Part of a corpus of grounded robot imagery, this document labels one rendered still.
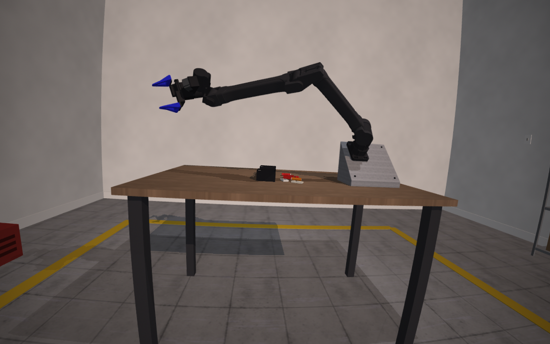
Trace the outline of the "black rack of bins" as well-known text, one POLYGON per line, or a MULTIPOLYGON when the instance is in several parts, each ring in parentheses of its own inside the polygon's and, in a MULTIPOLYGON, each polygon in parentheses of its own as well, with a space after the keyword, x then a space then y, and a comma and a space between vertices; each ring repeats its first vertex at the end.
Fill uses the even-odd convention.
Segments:
POLYGON ((261 165, 257 169, 257 181, 275 182, 276 166, 261 165))

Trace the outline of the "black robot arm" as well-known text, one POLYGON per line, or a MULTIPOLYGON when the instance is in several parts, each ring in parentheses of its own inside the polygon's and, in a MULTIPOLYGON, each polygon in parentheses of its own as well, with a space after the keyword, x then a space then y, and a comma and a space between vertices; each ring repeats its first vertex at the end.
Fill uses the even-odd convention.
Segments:
POLYGON ((301 92, 313 84, 322 92, 353 131, 354 141, 348 141, 347 143, 351 159, 353 161, 368 161, 369 159, 367 151, 373 140, 371 124, 368 119, 362 119, 358 115, 329 78, 321 62, 263 80, 215 88, 210 87, 211 74, 203 68, 195 68, 193 76, 188 76, 179 83, 185 100, 202 97, 202 103, 210 107, 222 106, 222 104, 231 101, 275 92, 286 92, 287 94, 301 92))

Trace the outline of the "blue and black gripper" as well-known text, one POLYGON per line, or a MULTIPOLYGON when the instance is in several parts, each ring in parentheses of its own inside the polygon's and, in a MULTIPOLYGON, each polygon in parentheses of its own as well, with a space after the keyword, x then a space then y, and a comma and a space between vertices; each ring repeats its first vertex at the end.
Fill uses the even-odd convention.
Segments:
POLYGON ((175 84, 171 85, 172 83, 171 76, 168 75, 165 78, 163 78, 161 81, 157 81, 151 86, 169 86, 170 87, 171 95, 177 98, 178 103, 161 106, 159 107, 159 109, 165 109, 165 110, 169 110, 177 113, 178 111, 181 110, 182 106, 185 104, 185 98, 183 96, 179 80, 174 80, 174 82, 175 84))

